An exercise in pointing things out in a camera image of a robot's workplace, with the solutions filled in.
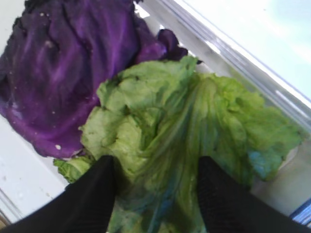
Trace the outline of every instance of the purple cabbage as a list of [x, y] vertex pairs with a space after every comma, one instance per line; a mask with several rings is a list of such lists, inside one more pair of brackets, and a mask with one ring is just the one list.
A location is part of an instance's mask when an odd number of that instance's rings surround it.
[[96, 90], [148, 60], [178, 60], [175, 35], [154, 37], [132, 0], [29, 0], [0, 58], [0, 114], [42, 156], [70, 158]]

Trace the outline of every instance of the lettuce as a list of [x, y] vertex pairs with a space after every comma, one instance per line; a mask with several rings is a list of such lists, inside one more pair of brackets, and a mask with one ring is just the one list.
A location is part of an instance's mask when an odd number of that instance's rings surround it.
[[101, 106], [81, 130], [95, 160], [105, 154], [116, 160], [110, 233], [204, 233], [196, 196], [201, 156], [250, 187], [256, 175], [273, 178], [306, 136], [258, 93], [197, 73], [196, 63], [190, 56], [144, 62], [100, 85]]

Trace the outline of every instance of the vegetable crisper drawer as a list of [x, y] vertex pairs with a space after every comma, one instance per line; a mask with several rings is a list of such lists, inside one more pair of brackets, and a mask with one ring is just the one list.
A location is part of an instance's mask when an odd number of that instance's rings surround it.
[[[0, 48], [4, 48], [23, 3], [24, 0], [0, 2]], [[280, 109], [282, 117], [300, 126], [306, 135], [302, 138], [307, 138], [311, 132], [311, 104], [305, 93], [277, 75], [269, 64], [260, 62], [250, 48], [239, 45], [226, 30], [217, 28], [208, 15], [202, 16], [196, 3], [144, 0], [136, 7], [154, 34], [162, 28], [171, 29], [180, 45], [203, 62], [197, 71], [234, 78], [249, 91], [260, 93], [258, 96], [264, 97], [268, 106]], [[39, 156], [2, 117], [0, 129], [0, 215], [16, 222], [57, 197], [68, 182], [58, 174], [52, 158]], [[268, 182], [255, 182], [253, 194], [288, 216], [294, 213], [311, 198], [309, 151], [311, 143], [306, 139], [290, 151], [276, 177]]]

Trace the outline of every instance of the clear plastic bin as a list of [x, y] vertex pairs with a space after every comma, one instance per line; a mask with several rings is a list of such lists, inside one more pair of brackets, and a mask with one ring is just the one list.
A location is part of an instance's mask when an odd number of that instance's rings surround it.
[[[4, 48], [13, 21], [23, 10], [23, 2], [0, 2], [0, 48]], [[245, 14], [239, 18], [238, 12], [230, 14], [230, 11], [236, 9], [236, 3], [232, 1], [222, 0], [216, 4], [207, 0], [206, 5], [210, 4], [211, 9], [218, 9], [220, 15], [210, 16], [213, 20], [209, 20], [203, 7], [199, 11], [200, 4], [202, 1], [199, 0], [145, 0], [140, 5], [142, 8], [138, 9], [152, 31], [157, 32], [161, 27], [173, 30], [181, 43], [204, 62], [199, 69], [236, 78], [250, 90], [259, 90], [268, 104], [277, 106], [311, 132], [311, 103], [307, 98], [311, 92], [308, 93], [305, 89], [300, 91], [300, 85], [291, 83], [288, 77], [294, 68], [286, 67], [291, 70], [286, 77], [277, 75], [271, 68], [275, 64], [264, 63], [263, 59], [260, 61], [248, 52], [252, 50], [251, 43], [244, 42], [243, 47], [235, 41], [241, 40], [241, 35], [246, 30], [245, 19], [251, 16]], [[232, 23], [233, 20], [233, 28], [240, 32], [237, 38], [234, 38], [234, 31], [226, 31], [228, 27], [225, 23]], [[212, 21], [219, 23], [218, 26], [222, 29], [217, 28]], [[251, 25], [250, 22], [253, 21], [249, 20], [248, 26], [257, 27], [257, 30], [264, 28], [255, 23]], [[267, 48], [269, 52], [273, 49], [273, 46]], [[0, 210], [9, 221], [15, 222], [55, 198], [64, 190], [67, 182], [57, 174], [52, 159], [38, 156], [31, 145], [17, 135], [1, 117], [0, 128]], [[311, 198], [310, 151], [310, 141], [294, 149], [277, 177], [267, 183], [257, 182], [253, 187], [253, 194], [280, 212], [288, 216], [292, 214]]]

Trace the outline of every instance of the plastic container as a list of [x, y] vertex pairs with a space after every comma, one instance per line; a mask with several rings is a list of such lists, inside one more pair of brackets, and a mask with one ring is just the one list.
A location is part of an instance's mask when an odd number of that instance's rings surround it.
[[[0, 2], [0, 48], [4, 48], [14, 19], [23, 10], [23, 2]], [[139, 13], [154, 32], [161, 27], [172, 29], [181, 43], [204, 61], [205, 65], [199, 69], [236, 78], [249, 89], [259, 90], [269, 104], [277, 106], [311, 132], [308, 99], [311, 91], [305, 88], [309, 71], [304, 66], [309, 64], [307, 60], [300, 62], [301, 57], [295, 60], [287, 57], [290, 53], [281, 53], [282, 48], [287, 48], [282, 47], [283, 37], [274, 36], [274, 40], [268, 40], [272, 37], [271, 30], [255, 20], [254, 16], [259, 13], [252, 15], [247, 11], [250, 5], [237, 7], [236, 1], [232, 0], [202, 2], [145, 0], [141, 4], [145, 11], [140, 9]], [[296, 67], [304, 85], [297, 84], [292, 78]], [[57, 174], [52, 159], [38, 156], [1, 117], [0, 128], [0, 210], [15, 222], [56, 197], [67, 182]], [[294, 149], [277, 177], [268, 183], [257, 182], [253, 194], [280, 212], [292, 214], [311, 198], [310, 151], [311, 142], [304, 142]]]

